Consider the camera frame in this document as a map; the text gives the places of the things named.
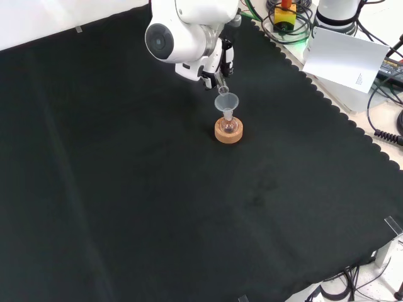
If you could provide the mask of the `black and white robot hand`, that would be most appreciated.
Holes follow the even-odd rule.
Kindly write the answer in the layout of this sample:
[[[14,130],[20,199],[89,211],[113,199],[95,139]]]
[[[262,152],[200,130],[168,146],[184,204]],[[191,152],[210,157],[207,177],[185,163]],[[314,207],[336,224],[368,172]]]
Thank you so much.
[[[226,93],[229,88],[226,78],[233,74],[234,48],[228,39],[218,38],[215,49],[201,73],[201,79],[207,90],[217,88],[219,94]]]

